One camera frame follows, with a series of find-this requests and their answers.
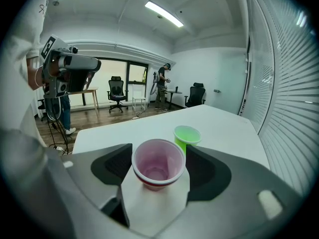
window blinds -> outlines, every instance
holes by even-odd
[[[292,0],[257,1],[275,57],[273,95],[259,137],[271,170],[305,196],[319,169],[318,45],[306,13]]]
[[[274,83],[274,51],[266,19],[256,0],[247,0],[251,40],[251,80],[243,117],[256,132],[265,120]]]

power strip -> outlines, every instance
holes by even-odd
[[[58,151],[64,151],[64,149],[63,149],[62,147],[60,147],[60,146],[57,146],[57,147],[56,147],[56,150],[58,150]]]

person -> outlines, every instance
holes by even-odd
[[[158,93],[156,96],[155,109],[162,109],[163,112],[168,112],[165,108],[165,82],[170,82],[169,78],[165,78],[165,71],[170,70],[170,63],[166,63],[159,69],[159,81],[157,83]]]
[[[94,75],[95,75],[95,73],[93,73],[93,72],[89,73],[88,78],[86,79],[86,82],[85,82],[85,85],[86,85],[85,90],[88,90]]]
[[[48,0],[28,0],[12,22],[0,50],[0,69],[5,79],[0,84],[3,93],[0,102],[5,107],[1,110],[0,125],[4,129],[18,129],[43,146],[46,145],[36,127],[31,103],[33,90],[47,83],[42,79],[42,67],[34,68],[32,59],[39,56],[47,4]],[[58,74],[58,59],[49,70],[51,75]]]
[[[76,131],[75,127],[70,128],[70,124],[71,124],[70,99],[68,96],[62,96],[60,97],[60,102],[62,107],[60,120],[64,126],[65,134],[70,135]]]

sneaker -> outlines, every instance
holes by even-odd
[[[70,128],[69,130],[66,130],[66,131],[65,131],[65,134],[66,134],[66,135],[70,135],[70,134],[74,133],[75,130],[76,130],[75,127],[74,127],[74,128]]]

red cup rim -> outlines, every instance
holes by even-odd
[[[169,144],[173,145],[176,149],[179,150],[179,153],[180,153],[180,155],[182,156],[182,159],[183,159],[182,168],[181,168],[181,170],[179,171],[179,173],[177,173],[177,174],[176,174],[173,178],[171,178],[171,179],[164,180],[164,181],[152,180],[152,179],[146,177],[145,175],[143,175],[143,174],[138,170],[138,168],[136,167],[136,164],[135,164],[135,155],[136,155],[136,151],[138,150],[138,148],[139,148],[142,144],[144,144],[144,143],[146,143],[146,142],[148,142],[148,141],[155,141],[155,140],[157,140],[157,141],[164,141],[164,142],[166,142],[166,143],[169,143]],[[134,150],[134,152],[133,152],[133,154],[132,154],[132,166],[133,166],[133,170],[134,170],[135,174],[136,174],[140,179],[142,179],[143,181],[148,182],[148,183],[150,183],[150,184],[153,184],[153,186],[156,186],[156,185],[163,185],[163,186],[164,186],[164,185],[168,185],[168,184],[173,183],[174,181],[176,181],[176,180],[183,174],[183,172],[184,172],[184,170],[185,170],[185,165],[186,165],[186,157],[185,157],[185,154],[184,154],[184,151],[182,150],[182,148],[179,147],[177,144],[175,144],[175,143],[173,143],[173,142],[171,142],[171,141],[168,141],[168,140],[164,140],[164,139],[150,139],[150,140],[147,140],[147,141],[141,143],[141,144]]]
[[[174,183],[175,181],[172,181],[171,183],[168,183],[168,184],[153,184],[153,183],[150,183],[150,182],[148,182],[148,181],[145,181],[145,180],[143,180],[141,177],[139,177],[138,175],[137,175],[137,173],[134,171],[134,173],[136,174],[136,176],[138,177],[138,179],[141,181],[141,182],[143,182],[144,184],[147,184],[147,185],[149,185],[149,186],[152,186],[152,187],[166,187],[166,186],[168,186],[168,185],[170,185],[170,184],[172,184],[172,183]]]

